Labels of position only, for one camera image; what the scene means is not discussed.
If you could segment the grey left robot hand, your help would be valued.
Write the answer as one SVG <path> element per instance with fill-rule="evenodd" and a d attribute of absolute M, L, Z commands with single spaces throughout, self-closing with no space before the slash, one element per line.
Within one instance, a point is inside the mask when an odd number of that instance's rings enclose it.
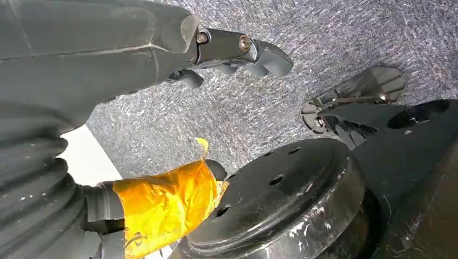
<path fill-rule="evenodd" d="M 123 258 L 113 181 L 77 184 L 63 134 L 95 107 L 196 69 L 290 73 L 291 58 L 241 32 L 199 31 L 155 1 L 1 1 L 1 258 Z"/>

